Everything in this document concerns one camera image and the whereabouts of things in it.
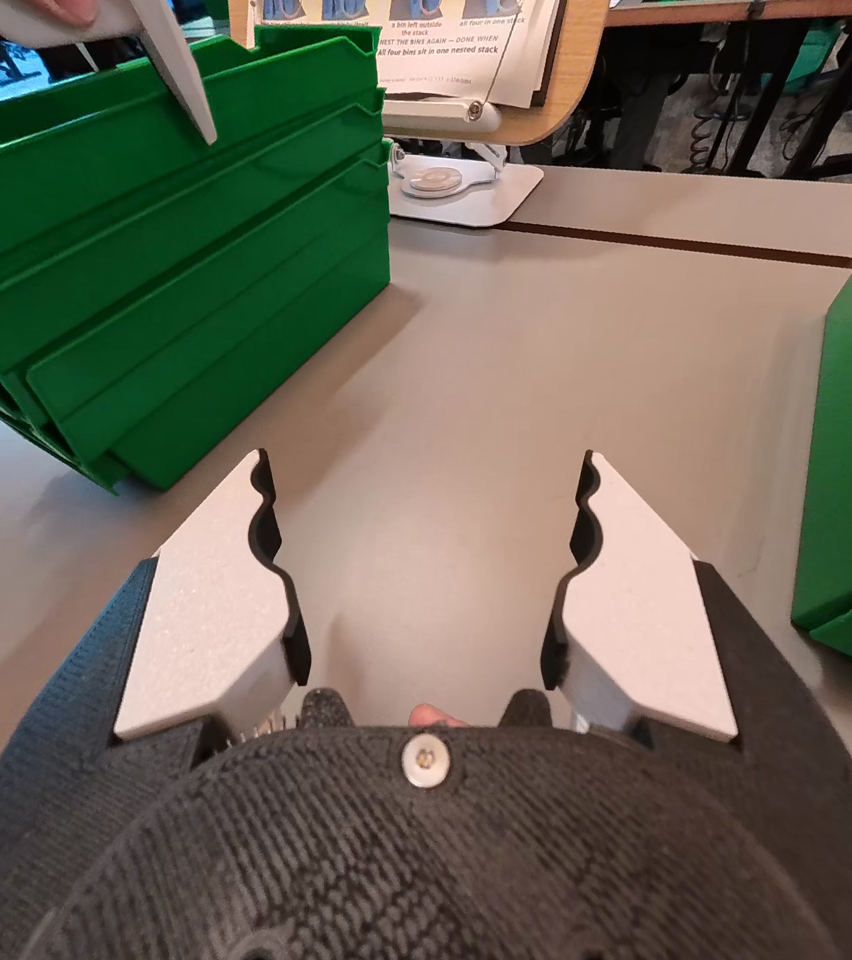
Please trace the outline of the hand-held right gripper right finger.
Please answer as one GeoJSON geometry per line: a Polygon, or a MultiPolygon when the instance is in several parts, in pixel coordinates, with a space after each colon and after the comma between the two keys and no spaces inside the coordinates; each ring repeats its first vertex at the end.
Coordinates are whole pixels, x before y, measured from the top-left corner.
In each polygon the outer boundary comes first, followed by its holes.
{"type": "Polygon", "coordinates": [[[571,729],[629,735],[643,721],[720,743],[739,734],[696,555],[603,455],[587,450],[540,654],[571,729]]]}

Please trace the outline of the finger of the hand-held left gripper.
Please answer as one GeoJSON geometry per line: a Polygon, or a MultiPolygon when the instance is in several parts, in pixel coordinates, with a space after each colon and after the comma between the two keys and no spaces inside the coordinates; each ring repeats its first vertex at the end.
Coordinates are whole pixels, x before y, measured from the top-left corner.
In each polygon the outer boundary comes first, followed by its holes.
{"type": "Polygon", "coordinates": [[[216,127],[202,79],[168,2],[97,3],[96,22],[77,29],[39,14],[26,1],[0,1],[0,36],[34,50],[135,37],[205,143],[214,144],[216,127]]]}

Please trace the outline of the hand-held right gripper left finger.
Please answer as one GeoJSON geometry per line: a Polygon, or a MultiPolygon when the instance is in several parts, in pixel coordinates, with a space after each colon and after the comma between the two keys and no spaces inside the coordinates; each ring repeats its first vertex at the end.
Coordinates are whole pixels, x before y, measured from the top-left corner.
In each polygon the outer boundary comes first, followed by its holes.
{"type": "Polygon", "coordinates": [[[122,741],[210,718],[232,742],[287,726],[312,653],[286,570],[263,449],[247,454],[154,554],[114,733],[122,741]]]}

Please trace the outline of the grey desk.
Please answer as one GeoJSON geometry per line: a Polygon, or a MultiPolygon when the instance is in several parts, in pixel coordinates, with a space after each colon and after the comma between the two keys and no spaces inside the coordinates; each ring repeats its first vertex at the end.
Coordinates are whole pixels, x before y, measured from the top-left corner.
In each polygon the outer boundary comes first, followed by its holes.
{"type": "Polygon", "coordinates": [[[0,751],[135,563],[264,448],[311,684],[360,723],[492,723],[541,688],[597,450],[852,754],[852,660],[790,619],[852,184],[552,168],[509,226],[389,234],[384,292],[166,493],[112,495],[0,423],[0,751]]]}

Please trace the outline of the wood-edged office desk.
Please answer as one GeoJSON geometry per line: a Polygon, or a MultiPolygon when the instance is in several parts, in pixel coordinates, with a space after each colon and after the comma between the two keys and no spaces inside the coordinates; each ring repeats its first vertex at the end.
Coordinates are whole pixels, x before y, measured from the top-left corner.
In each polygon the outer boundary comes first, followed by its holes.
{"type": "Polygon", "coordinates": [[[738,74],[740,78],[711,151],[696,170],[719,172],[713,162],[732,124],[734,106],[746,88],[768,76],[738,146],[721,172],[725,176],[756,177],[758,173],[749,165],[785,90],[803,40],[817,19],[852,20],[852,1],[620,2],[607,14],[601,45],[616,41],[635,47],[636,31],[644,30],[660,49],[664,30],[727,25],[733,34],[733,53],[717,54],[708,72],[738,74]]]}

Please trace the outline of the printed instruction sheet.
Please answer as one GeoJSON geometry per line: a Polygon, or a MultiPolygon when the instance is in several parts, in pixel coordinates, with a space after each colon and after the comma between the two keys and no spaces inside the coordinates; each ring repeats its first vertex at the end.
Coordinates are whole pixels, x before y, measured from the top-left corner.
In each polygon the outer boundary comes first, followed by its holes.
{"type": "Polygon", "coordinates": [[[544,101],[565,3],[559,1],[259,1],[271,26],[379,28],[377,72],[392,95],[544,101]]]}

